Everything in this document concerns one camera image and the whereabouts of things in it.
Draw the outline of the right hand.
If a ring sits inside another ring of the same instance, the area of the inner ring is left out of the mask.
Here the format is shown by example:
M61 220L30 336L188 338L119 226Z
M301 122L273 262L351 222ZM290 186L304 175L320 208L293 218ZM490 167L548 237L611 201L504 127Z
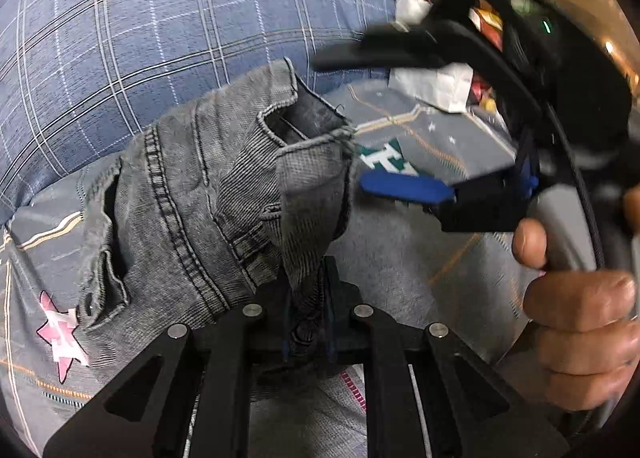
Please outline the right hand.
M631 320L637 289L623 270L564 271L547 265L544 226L525 218L515 230L515 259L541 271L524 295L537 326L535 351L511 362L509 381L534 403L569 412L620 398L639 363L639 322Z

